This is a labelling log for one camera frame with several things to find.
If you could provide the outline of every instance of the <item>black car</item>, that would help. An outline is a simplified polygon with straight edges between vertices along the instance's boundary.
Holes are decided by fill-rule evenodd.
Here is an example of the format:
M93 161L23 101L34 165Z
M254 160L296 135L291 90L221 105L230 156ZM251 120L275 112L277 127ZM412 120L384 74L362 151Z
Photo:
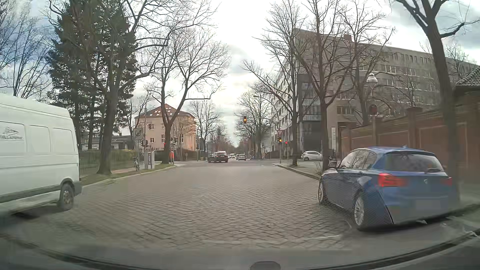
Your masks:
M222 162L225 161L225 163L228 162L228 156L225 153L212 153L210 157L208 157L208 163L210 162Z

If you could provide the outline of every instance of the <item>parked bicycle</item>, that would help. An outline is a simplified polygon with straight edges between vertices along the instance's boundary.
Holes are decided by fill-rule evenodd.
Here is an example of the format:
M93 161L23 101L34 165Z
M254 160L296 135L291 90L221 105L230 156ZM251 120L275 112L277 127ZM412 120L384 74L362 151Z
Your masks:
M135 169L138 172L140 170L140 165L138 164L138 160L136 157L133 158L133 164L135 165Z

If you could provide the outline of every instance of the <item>cobblestone road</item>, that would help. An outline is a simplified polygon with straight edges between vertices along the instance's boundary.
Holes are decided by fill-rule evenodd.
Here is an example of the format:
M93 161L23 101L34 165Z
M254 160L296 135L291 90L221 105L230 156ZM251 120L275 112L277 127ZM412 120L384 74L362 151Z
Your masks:
M258 161L214 165L186 165L89 186L74 209L29 210L2 231L41 245L345 247L340 236L350 226L334 209L318 205L316 180Z

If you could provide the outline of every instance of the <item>blue hatchback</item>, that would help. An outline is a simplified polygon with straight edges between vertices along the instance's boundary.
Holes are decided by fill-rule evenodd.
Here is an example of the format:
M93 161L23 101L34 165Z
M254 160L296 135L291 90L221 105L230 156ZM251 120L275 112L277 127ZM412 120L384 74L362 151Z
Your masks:
M359 230L443 215L458 205L455 179L431 152L359 148L329 167L322 174L318 200L351 210Z

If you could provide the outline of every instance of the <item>van side mirror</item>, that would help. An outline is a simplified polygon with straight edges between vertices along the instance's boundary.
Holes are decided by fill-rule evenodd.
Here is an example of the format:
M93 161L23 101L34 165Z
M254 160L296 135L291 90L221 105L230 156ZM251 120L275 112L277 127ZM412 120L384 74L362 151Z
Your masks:
M328 162L328 167L329 168L336 168L336 160L330 160Z

